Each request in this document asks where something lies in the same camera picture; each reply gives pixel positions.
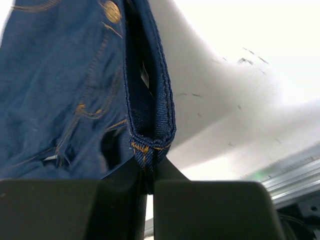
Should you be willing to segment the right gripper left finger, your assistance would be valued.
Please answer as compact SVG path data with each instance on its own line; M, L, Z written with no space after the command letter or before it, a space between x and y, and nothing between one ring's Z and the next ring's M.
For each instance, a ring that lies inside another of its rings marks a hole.
M3 180L3 240L143 238L141 173L121 167L104 180Z

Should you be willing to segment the dark blue denim trousers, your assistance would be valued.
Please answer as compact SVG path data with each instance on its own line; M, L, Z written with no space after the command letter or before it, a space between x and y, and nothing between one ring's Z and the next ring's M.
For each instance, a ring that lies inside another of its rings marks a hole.
M176 133L146 0L16 0L0 45L0 177L103 179L129 159L154 192Z

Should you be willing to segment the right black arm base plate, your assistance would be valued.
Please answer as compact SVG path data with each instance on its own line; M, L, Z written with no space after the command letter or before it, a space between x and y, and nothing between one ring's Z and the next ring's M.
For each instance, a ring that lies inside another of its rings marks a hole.
M318 240L320 238L320 196L312 194L297 198L277 209L287 240Z

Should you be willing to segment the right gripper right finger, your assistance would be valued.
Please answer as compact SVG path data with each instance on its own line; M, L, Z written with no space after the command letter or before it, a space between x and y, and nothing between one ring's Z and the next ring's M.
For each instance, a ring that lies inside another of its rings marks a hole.
M265 187L255 181L192 181L167 158L156 167L156 240L283 240Z

